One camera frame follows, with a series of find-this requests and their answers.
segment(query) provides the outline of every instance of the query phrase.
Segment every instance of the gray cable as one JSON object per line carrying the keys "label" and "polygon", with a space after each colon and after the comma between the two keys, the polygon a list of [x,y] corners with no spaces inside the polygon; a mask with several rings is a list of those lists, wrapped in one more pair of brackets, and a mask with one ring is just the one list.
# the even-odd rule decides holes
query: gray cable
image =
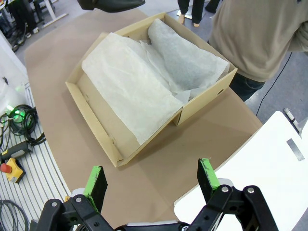
{"label": "gray cable", "polygon": [[0,222],[2,224],[3,230],[7,231],[7,229],[4,227],[4,223],[2,220],[2,208],[3,206],[7,206],[9,209],[9,212],[12,216],[12,220],[13,220],[13,229],[12,231],[18,231],[18,222],[16,222],[18,216],[17,216],[17,210],[19,210],[19,212],[23,215],[24,218],[24,223],[25,223],[25,231],[29,231],[29,223],[28,223],[28,218],[24,212],[24,210],[17,204],[15,204],[13,201],[11,200],[0,200]]}

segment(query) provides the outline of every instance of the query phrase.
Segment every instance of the red button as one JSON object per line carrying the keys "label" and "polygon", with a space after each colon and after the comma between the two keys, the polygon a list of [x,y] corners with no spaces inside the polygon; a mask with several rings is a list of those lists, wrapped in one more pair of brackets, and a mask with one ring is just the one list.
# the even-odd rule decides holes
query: red button
{"label": "red button", "polygon": [[12,172],[12,167],[7,165],[7,164],[5,164],[5,163],[3,163],[0,166],[0,171],[1,172],[5,172],[5,173],[11,173]]}

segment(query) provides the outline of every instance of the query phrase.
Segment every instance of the person's leg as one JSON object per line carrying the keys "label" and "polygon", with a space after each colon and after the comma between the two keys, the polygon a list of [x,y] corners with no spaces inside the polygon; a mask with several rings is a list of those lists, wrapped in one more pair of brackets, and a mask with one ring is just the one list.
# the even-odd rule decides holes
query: person's leg
{"label": "person's leg", "polygon": [[257,90],[264,86],[265,82],[257,82],[252,79],[246,78],[238,73],[235,74],[230,88],[243,100],[246,101]]}
{"label": "person's leg", "polygon": [[192,6],[192,22],[194,23],[194,26],[199,26],[202,19],[204,0],[193,0]]}
{"label": "person's leg", "polygon": [[205,10],[210,13],[216,13],[220,0],[211,0],[205,7]]}
{"label": "person's leg", "polygon": [[178,0],[178,5],[181,11],[181,15],[179,17],[179,23],[183,24],[185,20],[185,14],[188,11],[189,0]]}

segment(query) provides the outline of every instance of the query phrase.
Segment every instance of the metal grooved surface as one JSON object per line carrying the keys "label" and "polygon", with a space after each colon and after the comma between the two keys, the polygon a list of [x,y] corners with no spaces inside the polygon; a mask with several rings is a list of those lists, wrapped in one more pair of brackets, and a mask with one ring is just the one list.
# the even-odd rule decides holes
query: metal grooved surface
{"label": "metal grooved surface", "polygon": [[[34,107],[34,101],[30,85],[26,84],[26,97],[30,106]],[[38,124],[32,137],[37,138],[43,132],[41,124]],[[24,136],[6,136],[3,141],[8,148],[24,141]],[[18,184],[7,180],[4,173],[0,173],[0,198],[12,200],[26,213],[28,221],[38,219],[47,200],[57,198],[64,200],[70,195],[70,191],[60,173],[47,142],[33,147],[33,152],[18,159],[26,174]],[[2,208],[2,220],[6,230],[13,230],[13,219],[6,206]],[[20,212],[17,212],[18,230],[23,231],[25,225]]]}

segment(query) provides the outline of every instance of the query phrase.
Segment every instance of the brown table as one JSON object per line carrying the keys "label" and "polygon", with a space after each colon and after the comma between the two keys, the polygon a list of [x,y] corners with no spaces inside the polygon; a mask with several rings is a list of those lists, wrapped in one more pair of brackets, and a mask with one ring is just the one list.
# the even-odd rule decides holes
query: brown table
{"label": "brown table", "polygon": [[72,191],[84,187],[92,166],[108,181],[103,215],[115,228],[127,222],[176,219],[173,203],[197,184],[197,160],[221,165],[261,122],[227,89],[179,127],[168,125],[129,164],[114,168],[91,133],[65,80],[82,55],[105,31],[146,16],[139,10],[93,11],[58,28],[26,51],[26,67],[49,146]]}

